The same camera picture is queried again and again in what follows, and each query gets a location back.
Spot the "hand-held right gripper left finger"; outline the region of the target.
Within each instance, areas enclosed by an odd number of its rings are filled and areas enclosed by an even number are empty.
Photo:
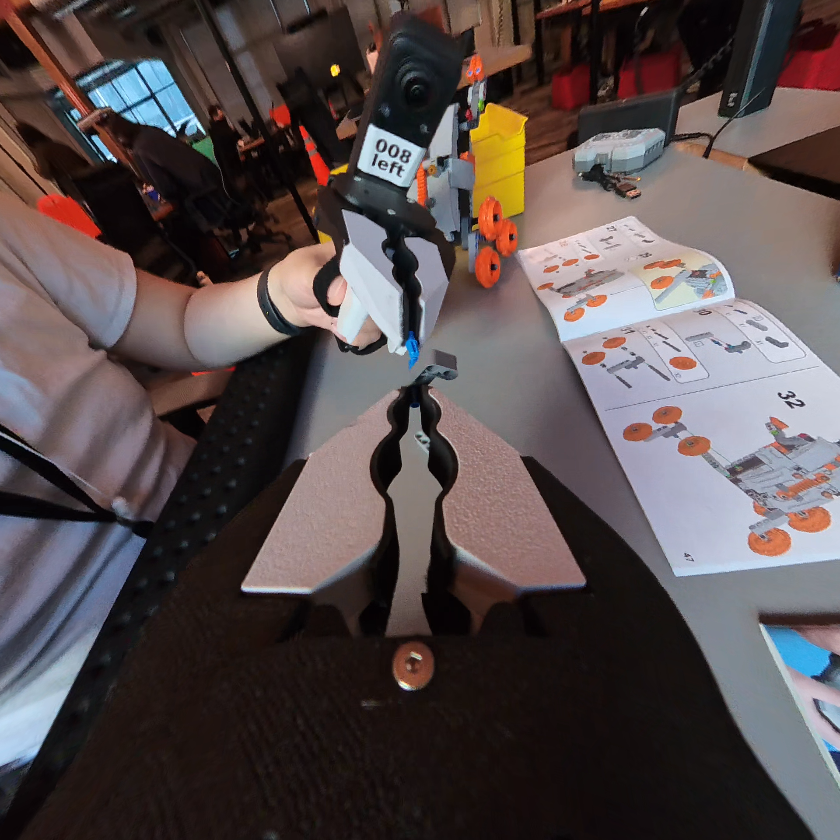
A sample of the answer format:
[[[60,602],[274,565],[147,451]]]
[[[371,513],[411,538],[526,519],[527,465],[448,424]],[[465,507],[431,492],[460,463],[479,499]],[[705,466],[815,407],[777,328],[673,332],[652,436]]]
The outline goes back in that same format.
[[[388,392],[310,454],[243,593],[334,606],[352,634],[384,634],[400,552],[388,492],[403,467],[409,412],[405,387]]]

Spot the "black wrist band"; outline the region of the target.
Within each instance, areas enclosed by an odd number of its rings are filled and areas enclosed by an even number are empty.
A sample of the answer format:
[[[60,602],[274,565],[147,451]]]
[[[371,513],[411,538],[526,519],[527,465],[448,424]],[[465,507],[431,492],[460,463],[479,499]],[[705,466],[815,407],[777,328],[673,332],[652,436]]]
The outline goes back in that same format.
[[[273,330],[284,337],[296,338],[303,333],[303,328],[288,321],[270,296],[268,280],[271,268],[265,268],[258,278],[256,297],[259,309]]]

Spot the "partly built toy robot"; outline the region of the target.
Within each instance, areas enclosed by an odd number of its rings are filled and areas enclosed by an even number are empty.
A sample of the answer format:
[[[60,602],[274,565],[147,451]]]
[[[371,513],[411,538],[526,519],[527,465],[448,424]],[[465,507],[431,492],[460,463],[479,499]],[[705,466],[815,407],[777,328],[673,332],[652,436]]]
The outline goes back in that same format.
[[[518,249],[517,216],[505,217],[501,204],[491,196],[480,205],[478,216],[472,215],[476,159],[470,131],[490,103],[478,54],[469,58],[465,79],[465,102],[448,107],[408,195],[430,211],[447,241],[467,252],[468,269],[479,284],[491,288],[499,281],[502,260]]]

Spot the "grey desk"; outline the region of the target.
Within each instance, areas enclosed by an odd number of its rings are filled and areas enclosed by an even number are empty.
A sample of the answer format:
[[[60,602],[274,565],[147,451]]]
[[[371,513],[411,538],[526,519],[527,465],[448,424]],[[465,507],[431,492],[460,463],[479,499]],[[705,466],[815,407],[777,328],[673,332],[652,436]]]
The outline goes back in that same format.
[[[736,287],[838,371],[838,201],[671,151],[634,206],[683,244],[722,257]],[[838,560],[676,576],[606,441],[544,306],[517,267],[496,290],[457,279],[436,336],[455,352],[455,401],[536,457],[614,527],[686,619],[762,766],[816,838],[838,838],[838,789],[771,664],[760,616],[838,611]]]

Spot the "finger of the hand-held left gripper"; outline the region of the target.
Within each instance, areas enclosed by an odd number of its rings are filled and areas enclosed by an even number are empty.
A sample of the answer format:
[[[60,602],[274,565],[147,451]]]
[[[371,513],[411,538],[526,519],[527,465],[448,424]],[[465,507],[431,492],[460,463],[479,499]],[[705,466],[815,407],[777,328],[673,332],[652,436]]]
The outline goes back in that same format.
[[[395,275],[383,244],[387,234],[368,217],[344,209],[346,232],[339,273],[348,290],[339,307],[338,327],[352,342],[368,317],[381,331],[390,353],[405,355],[411,327],[410,297]]]
[[[434,331],[440,309],[455,266],[455,249],[443,234],[434,231],[430,238],[407,237],[406,246],[416,259],[414,277],[418,281],[421,318],[419,344],[425,344]]]

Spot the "red bag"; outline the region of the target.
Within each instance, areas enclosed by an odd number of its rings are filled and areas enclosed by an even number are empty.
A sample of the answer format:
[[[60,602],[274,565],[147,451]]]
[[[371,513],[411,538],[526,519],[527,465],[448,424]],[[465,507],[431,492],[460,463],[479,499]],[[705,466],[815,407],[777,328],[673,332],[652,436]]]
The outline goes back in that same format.
[[[826,49],[791,53],[777,87],[839,91],[839,42]]]
[[[681,45],[628,58],[619,73],[616,97],[628,99],[676,87],[683,77],[683,58]]]
[[[587,64],[569,66],[553,73],[551,104],[556,110],[570,112],[590,100],[590,68]]]

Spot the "paned window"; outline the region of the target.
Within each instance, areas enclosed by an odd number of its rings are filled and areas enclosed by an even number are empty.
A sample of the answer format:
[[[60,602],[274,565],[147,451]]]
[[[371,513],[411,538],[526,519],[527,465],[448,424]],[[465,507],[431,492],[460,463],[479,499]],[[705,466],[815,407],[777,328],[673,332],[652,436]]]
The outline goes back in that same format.
[[[157,58],[113,59],[79,75],[79,89],[99,108],[125,119],[197,139],[204,131],[168,66]]]

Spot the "black pole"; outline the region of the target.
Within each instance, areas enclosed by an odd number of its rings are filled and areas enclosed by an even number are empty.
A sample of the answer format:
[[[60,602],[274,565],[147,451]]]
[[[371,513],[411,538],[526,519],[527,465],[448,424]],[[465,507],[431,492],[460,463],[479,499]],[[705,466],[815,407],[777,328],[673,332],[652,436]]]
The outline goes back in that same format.
[[[213,41],[215,42],[221,57],[224,59],[227,71],[233,79],[234,84],[236,85],[236,88],[238,89],[242,99],[244,100],[246,108],[249,111],[250,116],[252,117],[253,124],[257,128],[261,139],[264,141],[264,145],[266,147],[270,160],[270,166],[273,172],[276,174],[277,178],[279,178],[279,180],[282,182],[283,186],[286,187],[289,195],[291,196],[299,212],[299,215],[301,216],[301,219],[303,220],[304,224],[306,225],[309,231],[312,241],[315,244],[317,244],[319,242],[319,233],[312,221],[312,217],[310,216],[310,213],[307,210],[305,203],[302,201],[302,198],[298,192],[294,180],[289,175],[287,168],[280,157],[280,151],[277,142],[272,138],[268,125],[266,124],[266,121],[263,119],[261,112],[259,111],[256,100],[252,96],[251,90],[249,89],[247,82],[236,63],[235,57],[231,52],[230,48],[228,47],[228,43],[224,37],[224,34],[218,26],[210,2],[195,1],[194,4],[207,30],[212,36]]]

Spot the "open white instruction booklet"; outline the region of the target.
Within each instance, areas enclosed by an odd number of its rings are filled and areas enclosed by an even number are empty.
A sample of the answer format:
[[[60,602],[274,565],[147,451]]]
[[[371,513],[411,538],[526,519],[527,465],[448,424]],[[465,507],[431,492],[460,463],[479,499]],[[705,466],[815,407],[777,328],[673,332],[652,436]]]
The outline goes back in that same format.
[[[517,253],[676,575],[838,559],[838,374],[625,217]]]

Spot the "grey control box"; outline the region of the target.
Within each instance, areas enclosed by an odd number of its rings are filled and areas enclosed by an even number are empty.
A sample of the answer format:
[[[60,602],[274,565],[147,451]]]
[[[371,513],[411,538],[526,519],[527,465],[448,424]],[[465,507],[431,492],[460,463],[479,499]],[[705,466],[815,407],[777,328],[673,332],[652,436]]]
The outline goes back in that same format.
[[[667,139],[659,128],[598,133],[574,151],[573,171],[585,174],[600,166],[605,174],[639,172],[662,155]]]

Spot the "blue cover manual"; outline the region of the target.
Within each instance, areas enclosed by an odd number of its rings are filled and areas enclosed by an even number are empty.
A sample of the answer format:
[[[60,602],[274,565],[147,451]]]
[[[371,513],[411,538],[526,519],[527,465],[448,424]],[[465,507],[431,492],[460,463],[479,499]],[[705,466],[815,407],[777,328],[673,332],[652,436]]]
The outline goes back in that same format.
[[[767,619],[761,623],[761,631],[830,774],[838,783],[838,614]]]

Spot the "black perforated panel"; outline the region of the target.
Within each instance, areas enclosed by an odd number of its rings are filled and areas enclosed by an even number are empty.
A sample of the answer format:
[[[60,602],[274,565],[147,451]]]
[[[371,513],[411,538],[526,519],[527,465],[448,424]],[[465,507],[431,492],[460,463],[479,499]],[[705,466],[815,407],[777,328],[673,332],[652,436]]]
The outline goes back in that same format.
[[[278,477],[297,419],[314,332],[241,363],[2,818],[17,838],[88,740],[123,661],[184,568]]]

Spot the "black rectangular box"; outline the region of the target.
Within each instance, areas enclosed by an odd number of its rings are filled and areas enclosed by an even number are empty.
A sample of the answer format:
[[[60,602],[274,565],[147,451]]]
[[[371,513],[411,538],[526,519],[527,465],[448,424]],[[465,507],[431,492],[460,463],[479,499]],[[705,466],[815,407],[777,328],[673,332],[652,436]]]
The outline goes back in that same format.
[[[579,113],[575,145],[581,145],[600,133],[646,129],[663,130],[665,144],[669,145],[676,133],[684,95],[684,88],[672,87],[634,98],[585,106]]]

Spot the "person's left hand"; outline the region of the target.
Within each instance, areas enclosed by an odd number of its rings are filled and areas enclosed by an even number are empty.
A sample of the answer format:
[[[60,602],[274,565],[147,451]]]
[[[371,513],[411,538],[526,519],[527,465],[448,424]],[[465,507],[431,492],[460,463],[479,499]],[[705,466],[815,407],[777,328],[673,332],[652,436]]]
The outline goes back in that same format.
[[[316,275],[334,256],[333,242],[298,248],[270,269],[268,293],[281,315],[295,326],[329,331],[338,339],[364,350],[382,336],[372,319],[366,319],[350,342],[339,330],[338,317],[328,315],[313,292]],[[329,305],[340,307],[347,290],[346,280],[341,275],[334,278],[327,293]]]

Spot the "yellow plastic bin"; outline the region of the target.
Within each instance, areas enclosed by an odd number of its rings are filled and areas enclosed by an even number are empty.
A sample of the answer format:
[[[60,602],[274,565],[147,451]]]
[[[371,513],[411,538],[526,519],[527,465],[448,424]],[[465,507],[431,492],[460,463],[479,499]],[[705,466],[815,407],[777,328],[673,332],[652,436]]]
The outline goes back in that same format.
[[[476,178],[471,197],[473,217],[489,196],[501,204],[505,217],[524,212],[524,170],[528,117],[488,103],[478,126],[470,131]]]

